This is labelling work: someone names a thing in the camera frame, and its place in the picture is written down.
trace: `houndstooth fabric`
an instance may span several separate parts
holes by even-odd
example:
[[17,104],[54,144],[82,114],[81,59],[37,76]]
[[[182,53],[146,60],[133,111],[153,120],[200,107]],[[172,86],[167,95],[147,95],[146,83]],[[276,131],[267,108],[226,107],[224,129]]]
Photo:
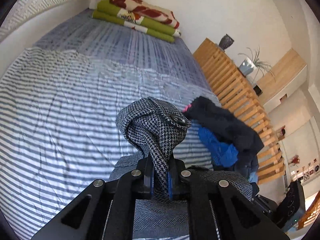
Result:
[[[190,122],[179,125],[171,115],[184,116],[170,103],[155,98],[143,98],[124,108],[116,118],[116,125],[124,137],[138,149],[138,153],[123,156],[117,162],[109,181],[119,179],[136,168],[138,161],[151,154],[158,180],[151,200],[137,200],[134,214],[133,238],[180,237],[188,234],[186,201],[170,201],[167,196],[167,171],[170,155],[184,138]],[[191,166],[188,170],[205,180],[227,180],[247,199],[252,197],[252,186],[239,173],[210,171]]]
[[[172,115],[180,117],[184,124],[174,121]],[[116,125],[144,157],[151,154],[156,179],[167,192],[167,162],[173,149],[186,137],[191,122],[171,103],[148,97],[124,108],[116,118]]]

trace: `vase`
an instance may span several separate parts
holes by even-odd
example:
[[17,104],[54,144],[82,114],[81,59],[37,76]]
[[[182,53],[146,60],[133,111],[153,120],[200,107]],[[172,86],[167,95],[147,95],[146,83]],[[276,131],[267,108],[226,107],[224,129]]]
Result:
[[233,44],[234,40],[228,35],[224,35],[219,43],[219,47],[223,50],[229,48]]

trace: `blue striped blanket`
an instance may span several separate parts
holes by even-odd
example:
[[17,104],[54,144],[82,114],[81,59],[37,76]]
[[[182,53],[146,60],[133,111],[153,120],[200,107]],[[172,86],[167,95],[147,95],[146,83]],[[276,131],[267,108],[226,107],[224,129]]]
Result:
[[[109,178],[131,146],[115,125],[125,106],[143,97],[182,110],[206,88],[74,50],[26,49],[0,81],[0,208],[30,239],[95,179]],[[193,124],[175,150],[186,165],[210,168]]]
[[74,49],[86,56],[153,69],[210,89],[199,64],[182,39],[176,38],[174,43],[168,43],[130,28],[92,19],[92,12],[85,10],[61,23],[35,46],[58,51]]

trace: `wooden cabinet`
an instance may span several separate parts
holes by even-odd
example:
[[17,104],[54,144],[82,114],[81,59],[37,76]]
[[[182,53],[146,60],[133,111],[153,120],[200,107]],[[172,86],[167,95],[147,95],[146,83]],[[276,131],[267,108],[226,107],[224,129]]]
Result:
[[262,90],[260,103],[267,113],[279,104],[280,99],[289,97],[307,80],[307,64],[294,50],[290,49],[272,68],[275,77],[270,73],[257,81]]
[[249,82],[233,61],[209,39],[204,40],[193,56],[222,107],[252,127],[262,139],[265,148],[258,154],[258,183],[281,177],[285,165],[277,136]]

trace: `wooden slatted shelf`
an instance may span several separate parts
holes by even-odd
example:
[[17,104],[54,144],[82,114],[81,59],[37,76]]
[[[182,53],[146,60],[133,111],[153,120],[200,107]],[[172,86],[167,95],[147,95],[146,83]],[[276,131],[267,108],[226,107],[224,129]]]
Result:
[[285,165],[279,152],[278,138],[253,88],[233,61],[212,41],[205,39],[193,54],[223,108],[252,127],[266,150],[258,154],[259,184],[284,174]]

